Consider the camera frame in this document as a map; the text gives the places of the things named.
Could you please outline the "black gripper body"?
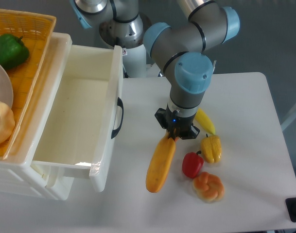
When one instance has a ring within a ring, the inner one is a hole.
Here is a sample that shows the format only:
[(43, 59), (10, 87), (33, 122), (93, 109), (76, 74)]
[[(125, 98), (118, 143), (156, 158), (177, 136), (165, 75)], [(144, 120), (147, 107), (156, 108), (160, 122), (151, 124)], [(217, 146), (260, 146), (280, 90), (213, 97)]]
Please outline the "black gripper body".
[(195, 139), (200, 133), (200, 129), (193, 124), (195, 115), (196, 113), (190, 115), (188, 110), (185, 113), (184, 109), (171, 110), (167, 105), (166, 109), (159, 108), (156, 111), (155, 118), (160, 126), (170, 134), (175, 130), (176, 139), (189, 140)]

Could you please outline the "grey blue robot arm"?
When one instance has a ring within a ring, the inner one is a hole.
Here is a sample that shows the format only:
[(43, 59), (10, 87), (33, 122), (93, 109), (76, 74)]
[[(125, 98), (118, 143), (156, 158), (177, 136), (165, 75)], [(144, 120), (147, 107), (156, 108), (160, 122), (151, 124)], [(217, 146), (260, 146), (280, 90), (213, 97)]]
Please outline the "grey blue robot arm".
[(167, 107), (157, 110), (157, 121), (172, 139), (195, 139), (200, 131), (193, 120), (214, 72), (204, 52), (238, 34), (237, 12), (213, 0), (181, 0), (188, 22), (173, 29), (164, 22), (144, 21), (136, 0), (72, 0), (70, 4), (83, 28), (99, 26), (107, 45), (145, 47), (171, 84)]

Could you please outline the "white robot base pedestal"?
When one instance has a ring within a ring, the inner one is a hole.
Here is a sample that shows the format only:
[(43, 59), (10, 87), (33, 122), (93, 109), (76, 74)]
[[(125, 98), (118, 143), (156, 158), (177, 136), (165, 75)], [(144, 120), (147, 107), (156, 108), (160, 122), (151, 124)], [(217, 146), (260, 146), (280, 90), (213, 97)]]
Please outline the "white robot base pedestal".
[(122, 48), (123, 72), (125, 78), (146, 77), (146, 49), (144, 45)]

